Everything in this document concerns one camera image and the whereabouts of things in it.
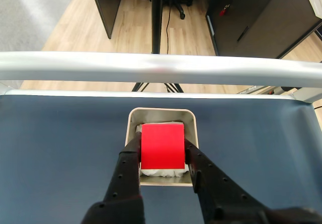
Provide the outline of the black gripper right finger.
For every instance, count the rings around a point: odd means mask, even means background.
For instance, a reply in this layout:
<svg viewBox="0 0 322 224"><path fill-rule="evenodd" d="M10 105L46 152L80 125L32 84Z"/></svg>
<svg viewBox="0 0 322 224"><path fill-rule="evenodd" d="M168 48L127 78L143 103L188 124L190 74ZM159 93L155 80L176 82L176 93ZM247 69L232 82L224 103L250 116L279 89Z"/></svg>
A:
<svg viewBox="0 0 322 224"><path fill-rule="evenodd" d="M188 140L185 140L185 163L205 223L269 223L267 208Z"/></svg>

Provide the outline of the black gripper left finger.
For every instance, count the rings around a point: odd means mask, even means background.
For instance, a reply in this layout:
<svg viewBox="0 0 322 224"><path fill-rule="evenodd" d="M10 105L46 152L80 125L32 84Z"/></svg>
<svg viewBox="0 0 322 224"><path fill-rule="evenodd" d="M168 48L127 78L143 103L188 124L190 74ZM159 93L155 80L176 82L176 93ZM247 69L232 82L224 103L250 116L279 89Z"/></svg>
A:
<svg viewBox="0 0 322 224"><path fill-rule="evenodd" d="M119 153L104 199L89 208L82 223L145 223L139 182L140 155L138 132Z"/></svg>

